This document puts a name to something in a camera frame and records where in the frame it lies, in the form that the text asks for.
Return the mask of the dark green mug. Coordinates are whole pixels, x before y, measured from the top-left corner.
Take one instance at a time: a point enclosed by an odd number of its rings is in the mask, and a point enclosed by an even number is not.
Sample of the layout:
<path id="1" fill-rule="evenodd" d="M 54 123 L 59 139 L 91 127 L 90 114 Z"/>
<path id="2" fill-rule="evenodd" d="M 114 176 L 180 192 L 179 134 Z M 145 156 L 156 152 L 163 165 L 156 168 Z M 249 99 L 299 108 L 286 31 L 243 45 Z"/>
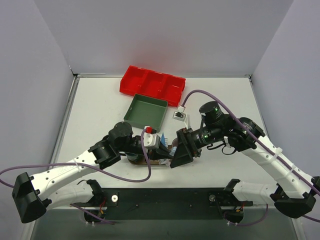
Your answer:
<path id="1" fill-rule="evenodd" d="M 129 153 L 129 152 L 126 152 L 125 153 L 125 156 L 127 157 L 127 159 L 131 162 L 139 162 L 141 160 L 144 160 L 144 156 L 143 155 L 140 155 L 140 154 L 137 154 L 137 153 Z"/>

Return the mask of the lilac enamel mug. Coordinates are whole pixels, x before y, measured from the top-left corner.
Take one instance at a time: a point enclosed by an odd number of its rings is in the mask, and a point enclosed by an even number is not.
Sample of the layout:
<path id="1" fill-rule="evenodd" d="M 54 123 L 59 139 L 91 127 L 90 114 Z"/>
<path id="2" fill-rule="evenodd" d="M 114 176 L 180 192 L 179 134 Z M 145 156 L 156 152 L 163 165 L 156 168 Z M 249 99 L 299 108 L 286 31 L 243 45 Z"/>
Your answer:
<path id="1" fill-rule="evenodd" d="M 177 147 L 178 145 L 179 145 L 179 141 L 177 138 L 175 138 L 171 143 L 171 147 L 174 148 L 174 147 Z"/>

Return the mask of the blue toothpaste tube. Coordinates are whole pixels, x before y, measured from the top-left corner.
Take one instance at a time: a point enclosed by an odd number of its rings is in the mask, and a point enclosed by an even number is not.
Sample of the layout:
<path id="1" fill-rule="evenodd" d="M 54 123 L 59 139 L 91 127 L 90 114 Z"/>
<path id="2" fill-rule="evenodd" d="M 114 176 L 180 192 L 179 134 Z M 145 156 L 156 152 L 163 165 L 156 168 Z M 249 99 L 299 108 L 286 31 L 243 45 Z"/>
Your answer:
<path id="1" fill-rule="evenodd" d="M 168 147 L 168 139 L 165 137 L 164 133 L 162 133 L 160 137 L 160 142 L 167 148 Z"/>

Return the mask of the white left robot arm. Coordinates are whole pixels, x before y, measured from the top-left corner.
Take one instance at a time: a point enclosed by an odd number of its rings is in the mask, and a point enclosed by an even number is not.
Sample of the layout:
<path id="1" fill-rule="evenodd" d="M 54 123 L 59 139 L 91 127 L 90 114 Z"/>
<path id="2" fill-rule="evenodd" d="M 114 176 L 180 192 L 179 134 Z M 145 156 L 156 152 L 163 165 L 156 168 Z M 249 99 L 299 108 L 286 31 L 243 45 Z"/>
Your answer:
<path id="1" fill-rule="evenodd" d="M 134 136 L 129 123 L 118 122 L 108 135 L 74 159 L 41 173 L 23 172 L 16 177 L 12 198 L 21 222 L 33 222 L 63 205 L 100 204 L 103 191 L 96 181 L 88 180 L 80 186 L 69 184 L 91 173 L 103 172 L 121 160 L 121 152 L 144 156 L 148 166 L 151 160 L 173 158 L 155 129 L 146 126 L 140 135 Z"/>

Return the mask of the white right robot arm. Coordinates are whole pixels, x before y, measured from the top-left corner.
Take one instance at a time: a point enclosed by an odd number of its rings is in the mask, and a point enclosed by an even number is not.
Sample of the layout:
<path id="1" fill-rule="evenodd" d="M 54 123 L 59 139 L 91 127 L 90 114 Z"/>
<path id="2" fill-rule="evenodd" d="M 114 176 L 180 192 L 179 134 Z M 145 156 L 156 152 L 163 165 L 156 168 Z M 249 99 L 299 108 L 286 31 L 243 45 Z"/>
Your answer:
<path id="1" fill-rule="evenodd" d="M 267 204 L 287 217 L 297 219 L 312 211 L 320 178 L 312 177 L 298 169 L 275 147 L 264 131 L 251 119 L 238 119 L 222 112 L 216 101 L 210 101 L 199 109 L 200 128 L 183 128 L 177 131 L 177 147 L 170 167 L 191 163 L 201 155 L 202 148 L 215 149 L 214 143 L 230 147 L 257 163 L 274 180 L 275 184 L 248 183 L 232 179 L 224 188 L 236 199 L 237 205 L 249 203 Z"/>

